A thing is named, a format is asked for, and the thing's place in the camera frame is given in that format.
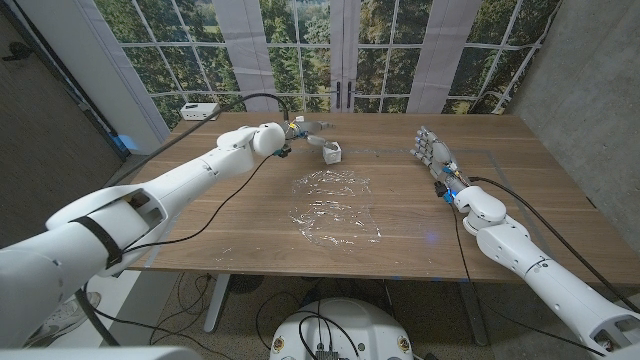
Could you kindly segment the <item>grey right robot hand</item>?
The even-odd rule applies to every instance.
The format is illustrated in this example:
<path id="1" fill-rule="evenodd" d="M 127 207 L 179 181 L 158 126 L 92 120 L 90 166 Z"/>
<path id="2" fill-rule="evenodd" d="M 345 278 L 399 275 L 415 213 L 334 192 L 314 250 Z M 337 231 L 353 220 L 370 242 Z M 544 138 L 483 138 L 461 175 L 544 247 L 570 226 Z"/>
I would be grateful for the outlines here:
<path id="1" fill-rule="evenodd" d="M 437 135 L 422 126 L 415 137 L 410 153 L 429 168 L 431 175 L 441 182 L 458 170 L 455 156 Z"/>

